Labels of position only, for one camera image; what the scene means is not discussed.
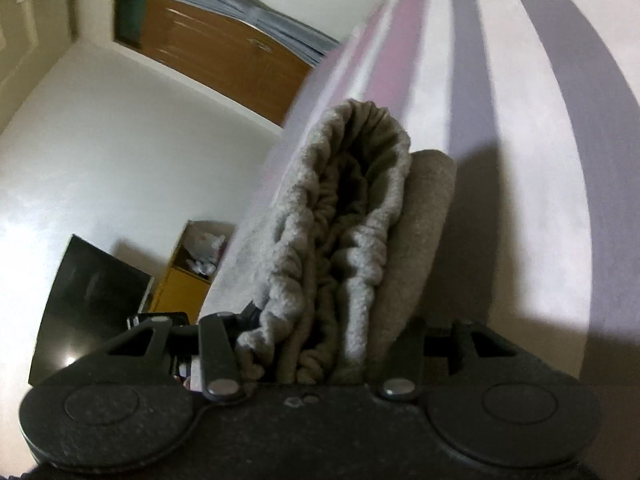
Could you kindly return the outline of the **grey sweatpants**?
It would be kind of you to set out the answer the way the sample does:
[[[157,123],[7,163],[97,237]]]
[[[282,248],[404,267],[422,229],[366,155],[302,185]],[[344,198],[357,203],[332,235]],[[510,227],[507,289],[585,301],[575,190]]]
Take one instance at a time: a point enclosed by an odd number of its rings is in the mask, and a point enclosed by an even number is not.
[[[205,313],[252,306],[232,338],[241,377],[356,384],[381,373],[416,314],[456,186],[456,165],[413,152],[371,102],[327,110],[273,191],[236,230]]]

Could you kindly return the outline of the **yellow wooden cabinet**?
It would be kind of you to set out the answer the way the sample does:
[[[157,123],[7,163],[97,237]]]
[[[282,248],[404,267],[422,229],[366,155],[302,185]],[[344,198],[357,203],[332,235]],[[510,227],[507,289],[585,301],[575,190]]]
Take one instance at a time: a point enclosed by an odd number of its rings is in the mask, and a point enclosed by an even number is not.
[[[149,311],[183,312],[195,324],[234,230],[228,222],[186,222]]]

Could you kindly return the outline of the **black flat monitor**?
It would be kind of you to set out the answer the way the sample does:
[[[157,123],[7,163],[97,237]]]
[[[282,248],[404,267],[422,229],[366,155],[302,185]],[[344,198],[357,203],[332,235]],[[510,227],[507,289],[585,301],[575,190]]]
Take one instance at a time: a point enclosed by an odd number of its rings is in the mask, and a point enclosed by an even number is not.
[[[151,275],[73,235],[43,311],[29,385],[126,332],[152,284]]]

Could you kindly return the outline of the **brown wooden door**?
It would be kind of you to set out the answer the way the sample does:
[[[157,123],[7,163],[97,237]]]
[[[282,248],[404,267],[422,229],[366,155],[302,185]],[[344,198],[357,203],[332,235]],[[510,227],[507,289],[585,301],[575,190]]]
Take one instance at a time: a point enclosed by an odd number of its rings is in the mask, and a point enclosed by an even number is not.
[[[311,71],[258,29],[176,0],[115,0],[114,37],[278,126]]]

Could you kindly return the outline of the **striped pink purple bedsheet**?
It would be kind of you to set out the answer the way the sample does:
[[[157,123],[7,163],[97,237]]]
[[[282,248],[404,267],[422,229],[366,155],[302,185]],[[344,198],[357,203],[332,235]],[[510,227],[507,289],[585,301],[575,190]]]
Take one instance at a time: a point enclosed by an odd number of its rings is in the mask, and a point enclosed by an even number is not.
[[[228,263],[322,112],[386,107],[458,166],[424,301],[598,388],[589,466],[639,474],[639,0],[383,0],[307,78]]]

